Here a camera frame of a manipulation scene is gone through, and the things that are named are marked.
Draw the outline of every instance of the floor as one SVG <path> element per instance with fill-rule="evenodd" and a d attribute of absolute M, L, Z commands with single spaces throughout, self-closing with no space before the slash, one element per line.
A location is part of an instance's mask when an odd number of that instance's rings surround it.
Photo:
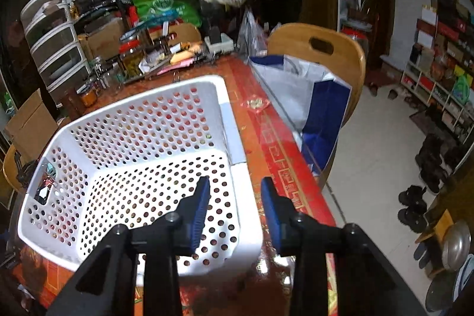
<path fill-rule="evenodd" d="M 424 305 L 430 280 L 413 259 L 417 235 L 397 219 L 398 194 L 410 185 L 423 185 L 415 163 L 425 135 L 409 119 L 415 112 L 398 97 L 387 99 L 390 86 L 373 97 L 364 87 L 352 117 L 342 128 L 328 185 L 347 222 L 362 227 L 388 257 Z M 338 225 L 343 218 L 323 194 Z M 428 206 L 434 196 L 424 197 Z"/>

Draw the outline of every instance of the perforated basket bottom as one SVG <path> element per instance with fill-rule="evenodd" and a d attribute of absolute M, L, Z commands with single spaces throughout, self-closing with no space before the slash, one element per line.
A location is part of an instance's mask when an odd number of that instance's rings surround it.
<path fill-rule="evenodd" d="M 100 170 L 93 177 L 80 220 L 79 257 L 85 259 L 115 224 L 131 229 L 147 226 L 174 211 L 181 198 L 193 194 L 199 177 L 206 175 L 211 197 L 201 243 L 192 257 L 176 257 L 178 273 L 205 273 L 221 265 L 237 244 L 239 224 L 227 156 L 215 149 Z M 145 259 L 139 256 L 139 273 Z"/>

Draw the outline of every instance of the orange tablecloth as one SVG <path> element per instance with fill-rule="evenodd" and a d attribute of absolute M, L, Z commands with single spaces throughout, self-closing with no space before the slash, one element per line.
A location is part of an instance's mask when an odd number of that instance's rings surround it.
<path fill-rule="evenodd" d="M 216 65 L 193 67 L 179 72 L 181 80 L 207 74 L 224 78 L 232 110 L 246 152 L 250 178 L 259 208 L 264 245 L 259 260 L 247 277 L 242 277 L 226 288 L 182 288 L 182 305 L 185 315 L 283 315 L 291 294 L 288 261 L 275 258 L 265 224 L 260 199 L 260 181 L 272 176 L 280 194 L 291 198 L 295 207 L 316 218 L 323 224 L 335 225 L 334 219 L 321 195 L 317 181 L 312 176 L 292 133 L 270 105 L 259 113 L 247 108 L 246 101 L 253 96 L 265 98 L 250 68 L 241 60 L 228 56 Z M 104 94 L 92 110 L 119 99 L 173 82 L 177 74 L 164 74 L 155 80 L 137 82 L 117 95 Z M 329 314 L 336 314 L 336 287 L 334 262 L 328 255 Z M 48 307 L 56 294 L 72 276 L 72 272 L 42 258 L 29 247 L 22 251 L 22 264 L 14 270 L 17 278 L 36 294 Z M 136 289 L 135 314 L 142 314 L 142 292 Z"/>

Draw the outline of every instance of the white laundry basket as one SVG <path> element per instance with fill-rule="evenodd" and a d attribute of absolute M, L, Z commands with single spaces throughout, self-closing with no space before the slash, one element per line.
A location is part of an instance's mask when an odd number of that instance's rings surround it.
<path fill-rule="evenodd" d="M 48 163 L 55 185 L 35 199 Z M 177 257 L 183 276 L 248 269 L 262 229 L 245 153 L 224 80 L 202 76 L 118 101 L 76 120 L 51 140 L 21 209 L 18 235 L 35 251 L 76 270 L 115 224 L 151 224 L 193 194 L 208 175 L 211 198 L 201 244 Z M 139 257 L 137 283 L 143 281 Z"/>

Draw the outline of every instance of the chair backrest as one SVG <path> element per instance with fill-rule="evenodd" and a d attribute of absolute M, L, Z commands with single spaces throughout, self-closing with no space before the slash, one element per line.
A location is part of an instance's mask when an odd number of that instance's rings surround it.
<path fill-rule="evenodd" d="M 21 184 L 17 180 L 17 165 L 15 164 L 15 148 L 14 145 L 11 145 L 5 155 L 5 159 L 3 160 L 3 175 L 5 176 L 6 181 L 10 184 L 10 186 L 15 189 L 17 192 L 20 192 Z"/>
<path fill-rule="evenodd" d="M 319 63 L 352 87 L 345 124 L 359 102 L 366 76 L 366 58 L 358 43 L 336 31 L 305 23 L 288 23 L 268 39 L 268 54 L 291 55 Z"/>

